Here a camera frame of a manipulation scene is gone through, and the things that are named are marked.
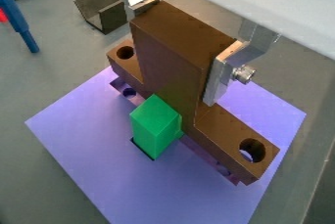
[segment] concrete floor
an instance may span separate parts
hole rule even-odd
[[[237,36],[241,18],[226,10],[201,0],[166,1]],[[104,36],[84,22],[73,0],[18,5],[41,51],[32,55],[0,24],[0,221],[105,223],[24,122],[108,66],[104,54],[128,28]],[[251,65],[254,82],[305,111],[306,120],[250,223],[296,224],[305,216],[306,224],[333,223],[335,62],[281,38]]]

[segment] green block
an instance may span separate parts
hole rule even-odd
[[[183,135],[180,115],[155,95],[131,112],[131,125],[134,142],[152,159]]]

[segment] purple surface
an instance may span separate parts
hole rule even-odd
[[[305,113],[255,84],[233,83],[219,104],[280,148],[261,179],[234,186],[178,141],[156,161],[146,157],[129,142],[135,106],[113,78],[108,67],[26,121],[107,220],[247,223]]]

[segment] brown wooden block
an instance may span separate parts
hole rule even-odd
[[[131,20],[131,32],[136,53],[120,59],[119,50],[134,46],[124,42],[107,53],[111,67],[144,97],[154,93],[180,114],[184,133],[249,184],[278,149],[218,105],[201,101],[213,59],[235,39],[163,1]]]

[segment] circular hole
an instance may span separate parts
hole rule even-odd
[[[121,47],[116,52],[116,56],[121,60],[131,58],[132,55],[134,55],[134,48],[129,46]]]
[[[123,90],[121,94],[127,99],[131,99],[136,95],[136,91],[128,87]]]
[[[247,138],[239,144],[239,153],[247,162],[257,163],[265,157],[265,147],[257,140]]]

